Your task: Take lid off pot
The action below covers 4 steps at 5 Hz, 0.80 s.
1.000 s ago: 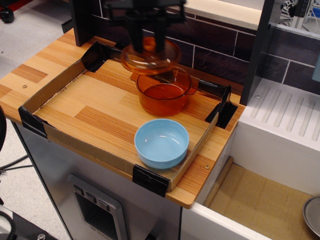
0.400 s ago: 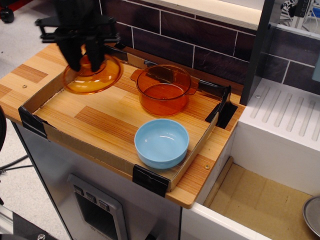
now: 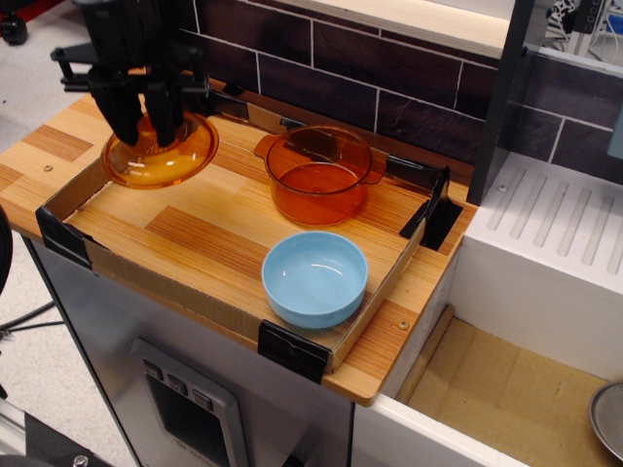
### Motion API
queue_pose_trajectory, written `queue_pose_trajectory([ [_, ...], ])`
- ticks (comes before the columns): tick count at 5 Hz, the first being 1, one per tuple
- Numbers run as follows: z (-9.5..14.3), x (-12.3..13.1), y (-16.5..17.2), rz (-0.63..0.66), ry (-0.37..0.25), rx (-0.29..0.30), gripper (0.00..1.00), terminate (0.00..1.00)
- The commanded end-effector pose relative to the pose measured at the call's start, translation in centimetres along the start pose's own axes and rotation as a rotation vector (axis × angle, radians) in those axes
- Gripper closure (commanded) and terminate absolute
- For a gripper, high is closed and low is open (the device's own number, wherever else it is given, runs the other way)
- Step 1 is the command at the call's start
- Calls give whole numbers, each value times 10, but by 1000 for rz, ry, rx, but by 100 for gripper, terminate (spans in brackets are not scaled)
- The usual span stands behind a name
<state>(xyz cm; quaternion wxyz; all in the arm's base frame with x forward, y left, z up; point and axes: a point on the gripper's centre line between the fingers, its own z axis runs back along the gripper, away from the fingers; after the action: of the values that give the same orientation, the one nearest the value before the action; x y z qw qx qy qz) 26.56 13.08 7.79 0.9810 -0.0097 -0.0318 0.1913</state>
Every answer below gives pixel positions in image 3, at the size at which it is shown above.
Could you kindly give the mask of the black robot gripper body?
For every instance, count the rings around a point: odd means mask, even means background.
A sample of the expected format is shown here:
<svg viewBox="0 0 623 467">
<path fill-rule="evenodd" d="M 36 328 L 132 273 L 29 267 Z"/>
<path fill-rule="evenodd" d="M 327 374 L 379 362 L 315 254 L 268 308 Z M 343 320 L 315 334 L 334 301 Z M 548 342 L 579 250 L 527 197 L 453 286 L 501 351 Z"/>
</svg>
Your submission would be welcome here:
<svg viewBox="0 0 623 467">
<path fill-rule="evenodd" d="M 82 14 L 90 40 L 51 52 L 67 91 L 92 88 L 85 73 L 72 69 L 76 63 L 102 71 L 107 79 L 143 68 L 148 72 L 146 78 L 130 80 L 135 92 L 143 93 L 150 81 L 162 79 L 186 95 L 209 94 L 203 53 L 174 38 L 171 1 L 76 1 L 74 5 Z"/>
</svg>

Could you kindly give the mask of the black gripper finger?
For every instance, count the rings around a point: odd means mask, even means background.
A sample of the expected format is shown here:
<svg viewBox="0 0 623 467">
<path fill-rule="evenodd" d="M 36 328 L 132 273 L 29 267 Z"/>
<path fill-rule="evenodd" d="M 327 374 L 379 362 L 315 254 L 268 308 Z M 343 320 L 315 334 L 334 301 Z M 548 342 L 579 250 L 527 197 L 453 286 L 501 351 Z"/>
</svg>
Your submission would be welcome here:
<svg viewBox="0 0 623 467">
<path fill-rule="evenodd" d="M 124 143 L 134 146 L 138 141 L 137 125 L 142 119 L 141 105 L 136 93 L 123 84 L 90 81 L 92 97 L 114 134 Z"/>
<path fill-rule="evenodd" d="M 179 89 L 170 82 L 151 82 L 144 93 L 145 106 L 158 145 L 170 146 L 183 123 L 183 106 Z"/>
</svg>

